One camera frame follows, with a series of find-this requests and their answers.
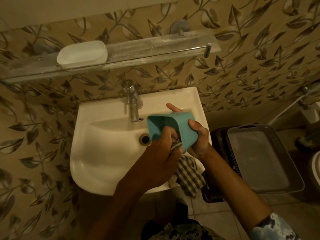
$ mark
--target chrome faucet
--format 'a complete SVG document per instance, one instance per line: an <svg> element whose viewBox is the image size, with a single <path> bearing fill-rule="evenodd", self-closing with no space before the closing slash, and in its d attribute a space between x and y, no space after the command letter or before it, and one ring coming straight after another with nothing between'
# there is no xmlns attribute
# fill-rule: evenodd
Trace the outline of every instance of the chrome faucet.
<svg viewBox="0 0 320 240"><path fill-rule="evenodd" d="M131 122L140 121L138 109L142 108L143 102L134 87L134 83L131 80L124 80L121 83L121 86L127 94L127 103L129 104Z"/></svg>

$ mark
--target teal container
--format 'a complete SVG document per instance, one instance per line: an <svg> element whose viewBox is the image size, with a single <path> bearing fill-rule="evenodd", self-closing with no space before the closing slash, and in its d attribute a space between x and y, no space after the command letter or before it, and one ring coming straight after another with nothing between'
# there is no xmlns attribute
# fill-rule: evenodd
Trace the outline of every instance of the teal container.
<svg viewBox="0 0 320 240"><path fill-rule="evenodd" d="M179 132L183 146L183 153L192 146L198 139L198 133L193 131L188 120L195 120L192 113L172 112L163 114L151 114L146 118L151 141L161 138L162 129L168 125Z"/></svg>

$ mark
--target white soap dish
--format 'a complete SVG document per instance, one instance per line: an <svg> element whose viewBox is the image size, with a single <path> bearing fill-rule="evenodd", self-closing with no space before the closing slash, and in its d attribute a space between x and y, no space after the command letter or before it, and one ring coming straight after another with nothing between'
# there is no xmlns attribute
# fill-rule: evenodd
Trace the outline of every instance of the white soap dish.
<svg viewBox="0 0 320 240"><path fill-rule="evenodd" d="M62 68L70 69L103 64L107 58L108 51L105 44L95 40L64 47L57 56L57 62Z"/></svg>

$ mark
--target patterned sleeve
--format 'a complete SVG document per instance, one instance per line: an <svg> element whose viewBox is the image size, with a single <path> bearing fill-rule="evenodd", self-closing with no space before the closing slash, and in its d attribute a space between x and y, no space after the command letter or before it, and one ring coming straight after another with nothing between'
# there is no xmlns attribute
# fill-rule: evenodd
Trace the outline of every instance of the patterned sleeve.
<svg viewBox="0 0 320 240"><path fill-rule="evenodd" d="M251 240L301 240L276 213L272 213L260 222L248 233L248 236Z"/></svg>

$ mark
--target plaid towel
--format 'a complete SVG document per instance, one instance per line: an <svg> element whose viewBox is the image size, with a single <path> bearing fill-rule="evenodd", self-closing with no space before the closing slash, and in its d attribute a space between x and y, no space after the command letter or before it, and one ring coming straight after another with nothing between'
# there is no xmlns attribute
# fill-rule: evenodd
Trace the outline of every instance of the plaid towel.
<svg viewBox="0 0 320 240"><path fill-rule="evenodd" d="M181 140L177 140L172 144L171 151L181 146ZM195 198L198 190L206 185L205 179L198 172L196 161L192 157L182 155L176 174L183 192L191 198Z"/></svg>

